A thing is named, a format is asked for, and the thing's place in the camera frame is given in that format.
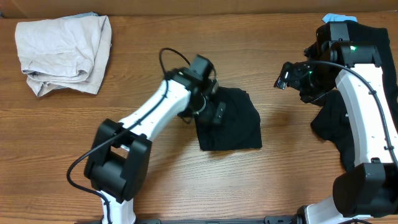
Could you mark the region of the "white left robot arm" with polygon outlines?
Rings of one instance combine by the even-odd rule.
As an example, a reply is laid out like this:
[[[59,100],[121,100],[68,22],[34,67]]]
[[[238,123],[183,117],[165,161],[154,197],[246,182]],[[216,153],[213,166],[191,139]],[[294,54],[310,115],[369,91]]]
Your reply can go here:
[[[135,223],[134,197],[147,174],[152,143],[175,116],[219,125],[224,103],[213,103],[213,67],[176,68],[137,111],[118,122],[106,119],[97,132],[84,175],[103,206],[100,223]]]

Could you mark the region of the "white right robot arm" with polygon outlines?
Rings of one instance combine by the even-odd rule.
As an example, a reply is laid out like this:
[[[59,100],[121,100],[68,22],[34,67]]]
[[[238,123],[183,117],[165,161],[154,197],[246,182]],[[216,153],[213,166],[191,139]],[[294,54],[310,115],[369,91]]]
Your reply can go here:
[[[306,103],[334,88],[341,93],[354,141],[354,169],[335,179],[330,197],[300,209],[297,223],[366,223],[397,214],[397,131],[382,76],[377,47],[352,41],[283,64],[276,88],[292,87]]]

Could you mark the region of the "black t-shirt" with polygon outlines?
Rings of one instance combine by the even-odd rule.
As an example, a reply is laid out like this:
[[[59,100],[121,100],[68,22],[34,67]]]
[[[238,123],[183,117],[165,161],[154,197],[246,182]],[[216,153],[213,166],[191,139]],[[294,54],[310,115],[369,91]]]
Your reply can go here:
[[[212,102],[226,104],[221,124],[195,120],[200,149],[227,151],[262,147],[261,119],[249,94],[240,88],[220,87]]]

